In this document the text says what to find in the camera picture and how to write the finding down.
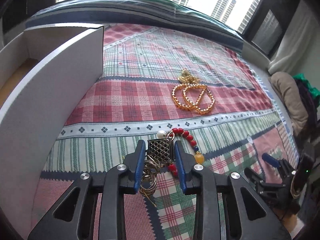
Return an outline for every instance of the gold charm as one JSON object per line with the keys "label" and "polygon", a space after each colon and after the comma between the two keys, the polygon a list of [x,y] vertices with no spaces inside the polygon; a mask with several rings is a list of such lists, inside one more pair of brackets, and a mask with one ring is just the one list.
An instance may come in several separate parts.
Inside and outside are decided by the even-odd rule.
{"label": "gold charm", "polygon": [[182,84],[185,84],[187,81],[185,80],[184,77],[180,76],[178,77],[178,80],[182,83]]}
{"label": "gold charm", "polygon": [[[206,85],[198,84],[200,79],[192,76],[188,70],[183,70],[181,73],[181,76],[178,77],[178,80],[181,82],[181,85],[175,86],[172,90],[172,100],[174,101],[174,103],[179,108],[189,110],[189,111],[195,110],[199,114],[207,114],[212,109],[212,107],[214,106],[214,103],[215,103],[215,99],[214,99],[213,95],[211,94],[211,92],[209,91],[208,87]],[[184,88],[184,90],[182,91],[182,94],[183,94],[185,101],[187,102],[187,105],[184,105],[181,102],[179,102],[177,97],[175,96],[175,92],[179,89],[182,89],[182,88]],[[187,91],[189,89],[198,89],[198,88],[201,88],[202,91],[201,91],[197,101],[195,103],[193,103],[187,97]],[[198,107],[198,104],[200,103],[204,93],[207,93],[207,95],[211,99],[211,104],[206,109],[200,109]]]}

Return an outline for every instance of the plaid bed sheet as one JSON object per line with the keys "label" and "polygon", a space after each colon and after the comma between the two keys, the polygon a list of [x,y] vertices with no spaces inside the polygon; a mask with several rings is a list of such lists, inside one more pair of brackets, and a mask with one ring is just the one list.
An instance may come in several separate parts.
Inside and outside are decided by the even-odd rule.
{"label": "plaid bed sheet", "polygon": [[[187,68],[208,85],[216,99],[206,116],[178,109],[171,99],[177,77]],[[72,183],[75,174],[106,172],[134,151],[139,139],[158,130],[188,129],[214,172],[243,174],[251,167],[268,182],[276,172],[262,154],[297,165],[296,149],[281,114],[263,84],[239,56],[223,46],[190,34],[142,25],[108,26],[104,69],[67,120],[41,174],[32,227]],[[197,91],[190,97],[197,98]],[[203,105],[209,104],[204,98]],[[190,145],[184,148],[193,154]],[[192,239],[196,196],[182,194],[169,172],[157,177],[155,208],[142,195],[125,195],[128,240]],[[220,199],[222,238],[225,239]],[[99,196],[94,239],[98,239]]]}

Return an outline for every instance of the blue gripper pad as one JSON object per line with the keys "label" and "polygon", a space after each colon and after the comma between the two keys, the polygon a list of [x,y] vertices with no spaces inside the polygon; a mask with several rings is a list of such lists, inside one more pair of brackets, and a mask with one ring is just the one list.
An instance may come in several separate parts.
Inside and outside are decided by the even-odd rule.
{"label": "blue gripper pad", "polygon": [[181,153],[181,147],[178,147],[177,144],[178,141],[174,143],[174,153],[176,157],[176,166],[178,170],[178,176],[179,176],[179,182],[180,182],[180,188],[183,193],[187,190],[187,183],[186,183],[186,172],[184,170],[184,166],[181,159],[181,154],[185,154],[184,151]]}
{"label": "blue gripper pad", "polygon": [[267,153],[262,154],[262,160],[264,160],[266,163],[269,163],[274,168],[280,167],[279,161]]}
{"label": "blue gripper pad", "polygon": [[134,176],[134,191],[135,193],[138,192],[140,185],[141,185],[141,179],[142,179],[142,171],[143,171],[143,164],[146,157],[146,142],[143,140],[139,140],[136,151],[139,151],[139,158],[135,170],[135,176]]}

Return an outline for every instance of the white cardboard box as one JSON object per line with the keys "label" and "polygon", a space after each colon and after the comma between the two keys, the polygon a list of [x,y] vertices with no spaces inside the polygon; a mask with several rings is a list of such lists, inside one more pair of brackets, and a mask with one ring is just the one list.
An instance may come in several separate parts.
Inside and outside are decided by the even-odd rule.
{"label": "white cardboard box", "polygon": [[0,51],[0,87],[28,58],[39,63],[0,109],[0,207],[27,239],[40,173],[67,118],[102,75],[103,25],[26,29]]}

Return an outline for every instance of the green fabric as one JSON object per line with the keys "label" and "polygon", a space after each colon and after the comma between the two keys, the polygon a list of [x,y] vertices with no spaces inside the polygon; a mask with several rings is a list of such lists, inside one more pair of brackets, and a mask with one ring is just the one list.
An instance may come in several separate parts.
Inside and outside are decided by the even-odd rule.
{"label": "green fabric", "polygon": [[306,79],[304,77],[303,73],[297,74],[297,75],[293,76],[293,78],[301,80],[303,82],[303,84],[306,86],[306,88],[308,88],[308,90],[309,90],[309,92],[310,92],[310,94],[312,96],[312,99],[319,101],[320,91],[311,86],[311,84],[309,83],[308,79]]}

